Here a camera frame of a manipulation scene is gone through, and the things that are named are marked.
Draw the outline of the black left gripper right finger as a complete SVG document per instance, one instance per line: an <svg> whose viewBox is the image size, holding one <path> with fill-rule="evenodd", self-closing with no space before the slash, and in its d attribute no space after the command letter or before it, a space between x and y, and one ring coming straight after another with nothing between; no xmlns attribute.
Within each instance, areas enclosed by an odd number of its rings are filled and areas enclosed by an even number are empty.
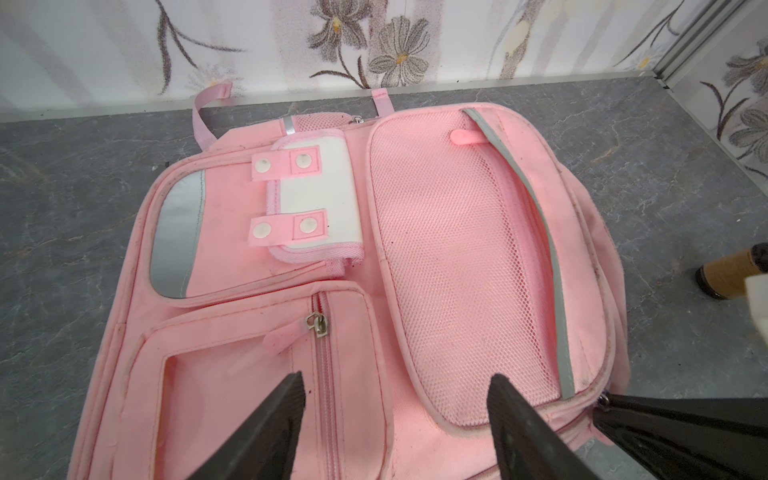
<svg viewBox="0 0 768 480"><path fill-rule="evenodd" d="M495 374L487 409L503 480L596 480L507 377Z"/></svg>

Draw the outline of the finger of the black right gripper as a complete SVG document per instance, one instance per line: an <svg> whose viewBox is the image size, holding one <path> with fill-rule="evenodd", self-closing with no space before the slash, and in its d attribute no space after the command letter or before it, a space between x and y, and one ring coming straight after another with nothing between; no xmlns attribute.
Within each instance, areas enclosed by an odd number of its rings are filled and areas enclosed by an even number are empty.
<svg viewBox="0 0 768 480"><path fill-rule="evenodd" d="M604 393L594 426L658 479L765 479L767 400Z"/></svg>

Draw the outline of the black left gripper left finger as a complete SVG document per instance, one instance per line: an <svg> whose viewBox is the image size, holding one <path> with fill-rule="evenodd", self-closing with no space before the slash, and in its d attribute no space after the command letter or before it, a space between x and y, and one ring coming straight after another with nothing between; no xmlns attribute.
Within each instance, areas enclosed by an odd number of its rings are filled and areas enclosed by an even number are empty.
<svg viewBox="0 0 768 480"><path fill-rule="evenodd" d="M190 477L290 478L305 409L303 376L290 373Z"/></svg>

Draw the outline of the pink school backpack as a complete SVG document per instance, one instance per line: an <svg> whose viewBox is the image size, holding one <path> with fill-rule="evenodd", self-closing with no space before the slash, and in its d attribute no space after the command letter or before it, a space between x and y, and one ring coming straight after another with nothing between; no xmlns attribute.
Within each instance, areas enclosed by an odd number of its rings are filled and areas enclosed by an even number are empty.
<svg viewBox="0 0 768 480"><path fill-rule="evenodd" d="M505 376L568 447L630 379L624 272L584 185L491 103L214 135L137 215L68 475L185 479L289 374L293 479L498 474Z"/></svg>

